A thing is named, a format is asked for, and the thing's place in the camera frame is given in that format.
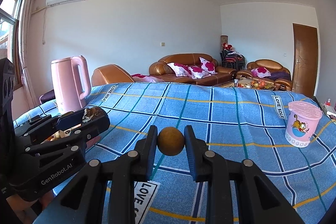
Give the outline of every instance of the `white wall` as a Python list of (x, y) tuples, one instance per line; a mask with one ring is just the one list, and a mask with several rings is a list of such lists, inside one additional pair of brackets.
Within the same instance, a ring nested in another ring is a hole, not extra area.
[(319, 28), (315, 8), (274, 2), (250, 2), (220, 7), (222, 33), (246, 64), (271, 59), (288, 68), (294, 62), (293, 23)]
[(26, 103), (24, 90), (23, 88), (19, 88), (14, 90), (13, 92), (13, 101), (12, 101), (12, 118), (16, 120), (23, 113), (27, 112), (29, 107)]
[(319, 0), (316, 7), (321, 40), (320, 78), (316, 92), (319, 102), (336, 102), (336, 0)]
[(29, 26), (28, 68), (37, 96), (53, 88), (50, 63), (59, 58), (83, 55), (90, 75), (110, 63), (148, 74), (152, 63), (181, 52), (219, 58), (220, 8), (206, 0), (85, 0), (52, 7), (46, 10), (45, 45), (43, 15), (34, 14)]

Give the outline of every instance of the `wooden door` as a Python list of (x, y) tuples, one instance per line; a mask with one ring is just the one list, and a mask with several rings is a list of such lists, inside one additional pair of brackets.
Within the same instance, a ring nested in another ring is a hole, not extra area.
[(293, 24), (294, 69), (293, 91), (312, 98), (314, 96), (318, 67), (317, 29)]

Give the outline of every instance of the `pink lid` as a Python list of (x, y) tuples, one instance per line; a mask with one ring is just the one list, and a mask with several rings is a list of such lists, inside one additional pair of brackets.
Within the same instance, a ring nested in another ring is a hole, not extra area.
[(319, 120), (322, 117), (322, 111), (317, 106), (303, 101), (288, 103), (288, 109), (311, 121)]

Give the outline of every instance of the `curtain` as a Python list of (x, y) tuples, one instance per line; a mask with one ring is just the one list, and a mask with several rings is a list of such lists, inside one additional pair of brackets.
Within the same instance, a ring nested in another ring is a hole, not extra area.
[(39, 105), (27, 67), (28, 27), (34, 0), (22, 0), (18, 27), (19, 58), (22, 67), (21, 82), (29, 109)]

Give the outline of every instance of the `blue plaid bed sheet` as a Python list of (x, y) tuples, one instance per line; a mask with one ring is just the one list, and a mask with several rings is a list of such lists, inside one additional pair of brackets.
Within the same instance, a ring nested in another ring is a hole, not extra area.
[[(186, 125), (192, 125), (196, 137), (205, 140), (210, 150), (229, 160), (253, 160), (306, 224), (317, 224), (336, 197), (336, 125), (323, 116), (311, 144), (296, 148), (285, 140), (287, 121), (280, 119), (274, 109), (272, 95), (281, 97), (287, 117), (289, 102), (305, 100), (314, 104), (304, 95), (178, 83), (114, 85), (117, 88), (106, 102), (101, 99), (112, 85), (94, 87), (86, 99), (89, 106), (102, 107), (111, 122), (102, 140), (87, 151), (88, 161), (114, 160), (132, 150), (151, 125), (156, 125), (158, 131), (173, 126), (181, 132)], [(14, 126), (35, 115), (48, 114), (59, 114), (55, 101), (28, 111)], [(152, 180), (160, 186), (142, 222), (204, 222), (207, 184), (192, 180), (185, 149), (174, 157), (164, 156), (157, 149), (153, 168)], [(66, 183), (54, 191), (58, 193)], [(234, 192), (232, 199), (237, 222)]]

